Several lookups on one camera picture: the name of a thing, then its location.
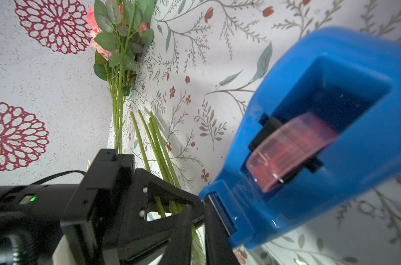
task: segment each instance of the white plastic part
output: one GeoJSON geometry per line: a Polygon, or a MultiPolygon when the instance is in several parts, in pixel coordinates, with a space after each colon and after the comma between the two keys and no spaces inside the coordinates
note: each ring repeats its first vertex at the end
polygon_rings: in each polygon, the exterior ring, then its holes
{"type": "Polygon", "coordinates": [[[63,236],[57,245],[52,256],[53,265],[76,265],[74,257],[69,249],[66,236],[63,236]]]}

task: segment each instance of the pink rose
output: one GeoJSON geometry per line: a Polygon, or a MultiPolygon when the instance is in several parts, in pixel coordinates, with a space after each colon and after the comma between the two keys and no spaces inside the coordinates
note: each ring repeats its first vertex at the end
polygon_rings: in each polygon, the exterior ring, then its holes
{"type": "Polygon", "coordinates": [[[93,30],[100,30],[99,26],[96,23],[96,20],[94,19],[94,6],[91,6],[88,11],[87,11],[87,17],[86,17],[87,23],[91,26],[91,29],[93,30]]]}
{"type": "Polygon", "coordinates": [[[95,41],[92,41],[92,42],[90,43],[90,46],[96,48],[96,50],[99,52],[99,54],[102,54],[102,55],[103,55],[104,57],[106,57],[106,59],[108,59],[108,60],[109,60],[109,57],[112,55],[112,52],[103,49],[103,48],[100,47],[100,45],[98,45],[97,42],[95,42],[95,41]]]}
{"type": "Polygon", "coordinates": [[[144,22],[141,22],[140,26],[139,26],[139,34],[140,34],[140,36],[143,34],[143,32],[145,32],[148,29],[149,29],[149,25],[145,24],[144,22]]]}

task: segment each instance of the cut green stem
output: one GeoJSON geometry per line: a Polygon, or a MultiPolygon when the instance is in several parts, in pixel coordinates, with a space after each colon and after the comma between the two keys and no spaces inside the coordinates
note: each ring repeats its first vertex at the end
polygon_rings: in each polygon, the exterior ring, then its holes
{"type": "Polygon", "coordinates": [[[153,120],[153,126],[155,127],[156,134],[158,135],[159,144],[161,145],[161,148],[163,150],[163,155],[165,156],[166,163],[168,164],[168,167],[169,167],[169,171],[171,172],[171,177],[172,177],[172,180],[174,181],[174,186],[181,189],[180,183],[178,183],[177,175],[174,170],[174,166],[171,162],[171,159],[169,159],[168,152],[167,152],[165,144],[163,142],[163,138],[161,136],[161,132],[158,127],[158,123],[156,122],[156,118],[152,112],[150,112],[149,115],[150,115],[150,118],[153,120]]]}
{"type": "MultiPolygon", "coordinates": [[[[137,135],[137,139],[139,140],[139,146],[140,146],[140,150],[141,150],[141,156],[143,157],[144,167],[150,173],[150,166],[149,166],[149,162],[147,161],[146,152],[144,151],[143,141],[141,139],[139,127],[137,126],[137,121],[135,120],[133,112],[130,112],[129,114],[131,115],[131,119],[133,120],[135,134],[137,135]]],[[[154,196],[154,198],[155,198],[156,208],[158,209],[159,215],[161,216],[161,218],[165,218],[166,217],[165,210],[163,208],[161,199],[159,198],[159,196],[154,196]]]]}

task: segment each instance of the floral tablecloth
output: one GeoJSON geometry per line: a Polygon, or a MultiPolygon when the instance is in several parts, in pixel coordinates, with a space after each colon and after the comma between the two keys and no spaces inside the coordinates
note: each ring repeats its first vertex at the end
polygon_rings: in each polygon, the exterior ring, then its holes
{"type": "MultiPolygon", "coordinates": [[[[129,116],[154,111],[181,185],[197,194],[223,166],[261,83],[257,64],[270,69],[302,37],[332,25],[401,42],[401,0],[158,0],[155,40],[124,106],[124,152],[143,167],[144,148],[160,176],[144,130],[139,142],[129,116]]],[[[401,264],[401,175],[259,249],[235,253],[242,264],[401,264]]]]}

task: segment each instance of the red floral pattern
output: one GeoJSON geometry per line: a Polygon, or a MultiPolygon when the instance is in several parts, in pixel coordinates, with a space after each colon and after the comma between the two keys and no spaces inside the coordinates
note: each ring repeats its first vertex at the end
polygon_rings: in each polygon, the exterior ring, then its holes
{"type": "Polygon", "coordinates": [[[208,178],[209,178],[209,173],[206,172],[205,169],[202,169],[202,176],[200,176],[205,182],[208,182],[208,178]]]}
{"type": "Polygon", "coordinates": [[[169,98],[173,98],[174,96],[175,96],[175,88],[172,87],[172,88],[169,90],[169,98]]]}
{"type": "Polygon", "coordinates": [[[83,51],[91,40],[83,19],[86,8],[78,0],[14,0],[28,35],[41,45],[64,54],[83,51]]]}
{"type": "Polygon", "coordinates": [[[0,172],[27,167],[46,151],[49,132],[35,114],[0,103],[0,172]]]}
{"type": "Polygon", "coordinates": [[[192,102],[192,100],[190,99],[190,95],[188,95],[188,97],[186,98],[186,104],[188,105],[191,102],[192,102]]]}

